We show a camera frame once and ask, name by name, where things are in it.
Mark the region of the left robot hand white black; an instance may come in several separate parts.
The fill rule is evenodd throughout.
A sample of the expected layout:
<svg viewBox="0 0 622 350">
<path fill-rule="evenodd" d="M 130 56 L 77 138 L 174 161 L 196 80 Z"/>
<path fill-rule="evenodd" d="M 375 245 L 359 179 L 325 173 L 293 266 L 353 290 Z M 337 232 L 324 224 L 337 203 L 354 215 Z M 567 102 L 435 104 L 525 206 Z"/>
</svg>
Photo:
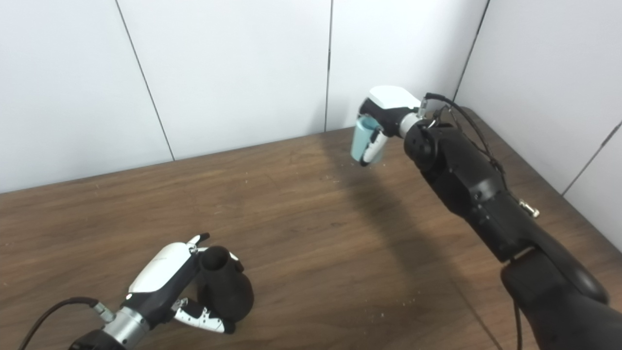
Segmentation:
<svg viewBox="0 0 622 350">
<path fill-rule="evenodd" d="M 171 320 L 231 334 L 255 304 L 242 262 L 220 245 L 202 247 L 202 233 L 162 248 L 129 286 L 121 311 L 153 330 Z"/>
</svg>

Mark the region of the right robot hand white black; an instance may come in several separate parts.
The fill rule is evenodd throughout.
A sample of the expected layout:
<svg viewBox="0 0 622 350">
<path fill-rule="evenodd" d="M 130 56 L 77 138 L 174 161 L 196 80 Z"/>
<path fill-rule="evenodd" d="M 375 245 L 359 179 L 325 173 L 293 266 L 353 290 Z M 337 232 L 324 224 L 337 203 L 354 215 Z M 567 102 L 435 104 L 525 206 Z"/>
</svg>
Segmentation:
<svg viewBox="0 0 622 350">
<path fill-rule="evenodd" d="M 421 101 L 406 89 L 396 86 L 371 88 L 362 102 L 351 146 L 351 156 L 361 166 L 379 162 L 389 138 L 403 138 L 423 120 Z"/>
</svg>

